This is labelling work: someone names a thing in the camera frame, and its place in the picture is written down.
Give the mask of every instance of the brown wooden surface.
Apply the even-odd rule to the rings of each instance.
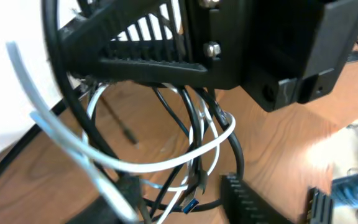
[[[337,131],[345,122],[358,118],[358,110],[344,110],[349,105],[358,105],[358,97],[349,98],[347,92],[348,86],[358,86],[358,78],[355,78],[358,63],[348,65],[344,74],[347,75],[341,77],[336,87],[338,90],[321,102],[291,105],[273,113],[262,111],[240,88],[218,92],[222,108],[232,113],[237,121],[235,132],[246,159],[244,179],[292,220],[297,220],[303,212],[309,186],[330,190],[332,165],[329,159],[319,160],[324,152],[314,151],[310,146]],[[181,99],[166,90],[162,93],[188,125]],[[157,162],[185,151],[186,137],[152,90],[120,83],[109,88],[105,97],[140,140],[137,150],[125,140],[105,108],[99,106],[97,126],[121,159]],[[80,132],[69,111],[64,112],[61,119]],[[208,134],[206,139],[211,139],[211,135]],[[203,164],[210,164],[212,158],[213,152],[207,153],[203,156]],[[219,162],[208,179],[206,193],[200,197],[201,203],[217,198],[218,175],[235,170],[234,161],[225,141]],[[145,174],[143,178],[162,184],[169,172]],[[154,199],[157,193],[145,187],[145,197]],[[0,223],[62,223],[84,209],[97,195],[84,172],[45,134],[40,134],[0,179]],[[172,196],[168,193],[164,202]],[[166,223],[189,224],[222,222],[225,221],[219,209],[190,215],[172,214],[166,220]]]

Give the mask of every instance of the wooden table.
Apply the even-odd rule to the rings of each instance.
[[[181,99],[166,90],[162,93],[189,125]],[[126,82],[109,88],[104,95],[140,140],[140,149],[135,149],[106,109],[98,106],[97,127],[121,159],[157,162],[184,153],[188,140],[152,90]],[[358,63],[346,66],[329,96],[307,105],[295,104],[266,113],[240,88],[219,91],[218,100],[237,121],[235,132],[246,160],[244,179],[277,210],[296,221],[303,213],[309,186],[330,191],[333,166],[324,157],[324,151],[315,151],[311,146],[358,118]],[[69,111],[61,119],[80,132]],[[209,164],[212,158],[213,152],[207,153],[203,163]],[[200,197],[201,203],[216,199],[219,174],[234,170],[234,156],[225,141],[206,192]],[[169,172],[145,174],[143,178],[162,184]],[[154,199],[158,194],[150,187],[144,189],[147,198]],[[45,134],[39,134],[0,178],[0,223],[62,223],[97,196],[85,173]],[[164,202],[172,196],[168,193]],[[223,223],[224,215],[215,208],[189,215],[176,213],[166,220],[201,222]]]

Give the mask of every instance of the screw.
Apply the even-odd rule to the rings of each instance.
[[[204,44],[204,53],[207,57],[216,57],[221,53],[221,46],[216,42]]]
[[[199,0],[200,6],[205,8],[213,8],[218,5],[219,0]]]

